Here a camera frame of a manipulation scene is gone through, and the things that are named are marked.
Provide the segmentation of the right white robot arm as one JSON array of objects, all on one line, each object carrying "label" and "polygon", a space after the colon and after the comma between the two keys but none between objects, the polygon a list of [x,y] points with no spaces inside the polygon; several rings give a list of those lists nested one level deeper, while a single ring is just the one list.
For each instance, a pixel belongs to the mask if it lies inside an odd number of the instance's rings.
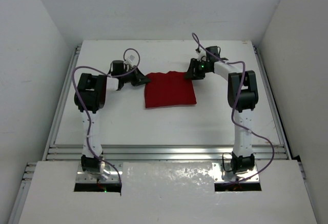
[{"label": "right white robot arm", "polygon": [[235,136],[229,171],[236,174],[252,170],[255,166],[252,114],[259,100],[256,74],[246,70],[243,61],[230,62],[221,58],[219,46],[199,46],[195,51],[197,57],[190,60],[185,79],[201,80],[207,73],[214,73],[228,82],[227,99],[232,109]]}]

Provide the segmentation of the red t-shirt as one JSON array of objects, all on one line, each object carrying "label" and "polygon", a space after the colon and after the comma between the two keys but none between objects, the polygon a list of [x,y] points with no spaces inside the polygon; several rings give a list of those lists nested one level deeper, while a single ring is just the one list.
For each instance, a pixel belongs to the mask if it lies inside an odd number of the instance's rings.
[{"label": "red t-shirt", "polygon": [[150,82],[146,84],[144,97],[145,108],[171,106],[192,106],[197,104],[191,79],[185,73],[169,71],[167,73],[149,73]]}]

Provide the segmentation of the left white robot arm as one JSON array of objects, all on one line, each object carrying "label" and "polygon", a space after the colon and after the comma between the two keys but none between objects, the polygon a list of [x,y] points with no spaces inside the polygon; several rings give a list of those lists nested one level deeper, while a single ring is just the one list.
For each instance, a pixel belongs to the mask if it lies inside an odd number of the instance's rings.
[{"label": "left white robot arm", "polygon": [[113,167],[103,158],[99,138],[99,111],[105,106],[108,91],[119,91],[126,83],[137,87],[150,83],[138,68],[127,60],[114,60],[107,73],[88,66],[80,66],[72,72],[75,90],[74,103],[83,118],[85,142],[81,156],[84,172],[99,174],[105,165]]}]

